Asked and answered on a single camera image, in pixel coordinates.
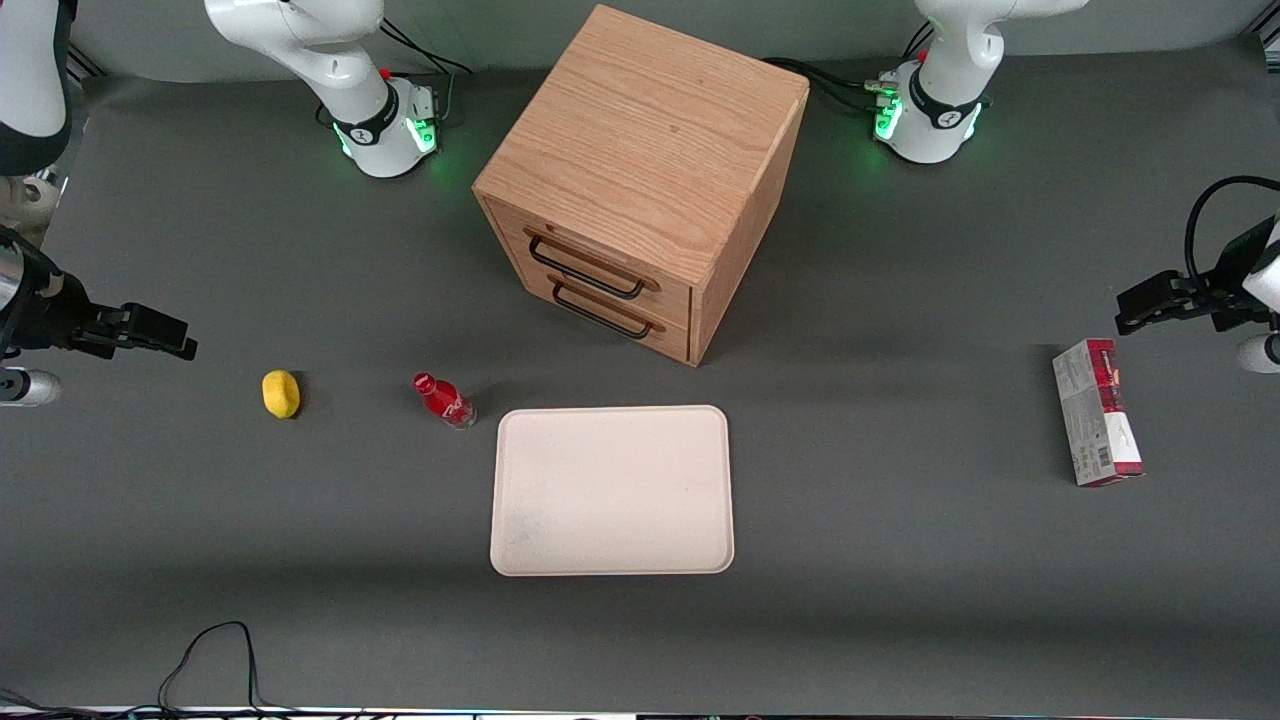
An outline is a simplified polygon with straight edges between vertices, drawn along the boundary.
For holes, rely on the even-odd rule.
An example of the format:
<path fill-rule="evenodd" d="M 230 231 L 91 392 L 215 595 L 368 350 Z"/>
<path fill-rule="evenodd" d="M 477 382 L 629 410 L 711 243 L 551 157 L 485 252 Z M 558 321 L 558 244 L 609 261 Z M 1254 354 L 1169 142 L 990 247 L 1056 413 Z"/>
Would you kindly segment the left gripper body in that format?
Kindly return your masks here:
<path fill-rule="evenodd" d="M 1196 265 L 1190 237 L 1190 277 L 1213 329 L 1219 333 L 1249 323 L 1275 324 L 1277 315 L 1277 222 L 1263 220 L 1222 249 L 1207 272 Z"/>

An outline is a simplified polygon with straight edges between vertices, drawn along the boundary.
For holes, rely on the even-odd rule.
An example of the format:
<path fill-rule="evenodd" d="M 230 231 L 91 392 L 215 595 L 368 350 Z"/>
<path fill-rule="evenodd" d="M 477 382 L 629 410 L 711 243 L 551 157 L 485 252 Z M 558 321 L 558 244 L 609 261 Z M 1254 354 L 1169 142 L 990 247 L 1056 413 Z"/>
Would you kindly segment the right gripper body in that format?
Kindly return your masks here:
<path fill-rule="evenodd" d="M 111 359 L 123 341 L 101 323 L 104 310 L 74 275 L 29 272 L 5 306 L 5 357 L 60 348 Z"/>

